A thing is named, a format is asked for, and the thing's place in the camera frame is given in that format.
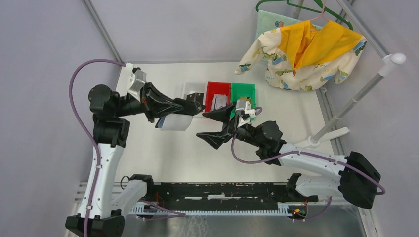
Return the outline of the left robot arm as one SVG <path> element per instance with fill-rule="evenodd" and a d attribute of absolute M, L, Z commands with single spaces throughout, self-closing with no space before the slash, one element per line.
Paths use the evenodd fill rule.
<path fill-rule="evenodd" d="M 156 194 L 150 175 L 134 174 L 127 186 L 112 197 L 116 171 L 126 147 L 130 122 L 126 116 L 144 114 L 149 122 L 184 110 L 181 99 L 161 94 L 151 83 L 143 85 L 139 98 L 121 96 L 105 85 L 89 92 L 94 128 L 93 161 L 87 189 L 77 213 L 66 219 L 65 227 L 79 237 L 120 237 L 126 216 L 140 201 Z"/>

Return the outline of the black leather card holder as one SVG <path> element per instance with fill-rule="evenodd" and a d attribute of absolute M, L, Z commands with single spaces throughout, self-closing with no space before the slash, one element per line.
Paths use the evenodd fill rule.
<path fill-rule="evenodd" d="M 205 109 L 203 103 L 204 94 L 202 92 L 188 94 L 185 100 L 176 99 L 181 100 L 181 102 L 187 102 L 186 108 L 163 116 L 157 121 L 155 128 L 161 131 L 185 131 L 190 126 L 193 117 L 201 114 Z"/>

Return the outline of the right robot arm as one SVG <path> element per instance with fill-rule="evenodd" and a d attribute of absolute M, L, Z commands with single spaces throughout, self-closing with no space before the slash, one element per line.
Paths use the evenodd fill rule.
<path fill-rule="evenodd" d="M 244 164 L 265 163 L 312 172 L 312 176 L 295 173 L 288 179 L 285 194 L 291 201 L 311 196 L 342 197 L 356 207 L 371 209 L 375 197 L 386 193 L 380 173 L 363 154 L 330 155 L 286 142 L 275 121 L 252 125 L 251 120 L 261 112 L 262 107 L 253 109 L 249 102 L 232 102 L 203 113 L 221 122 L 221 131 L 196 135 L 215 149 L 231 141 L 233 158 Z"/>

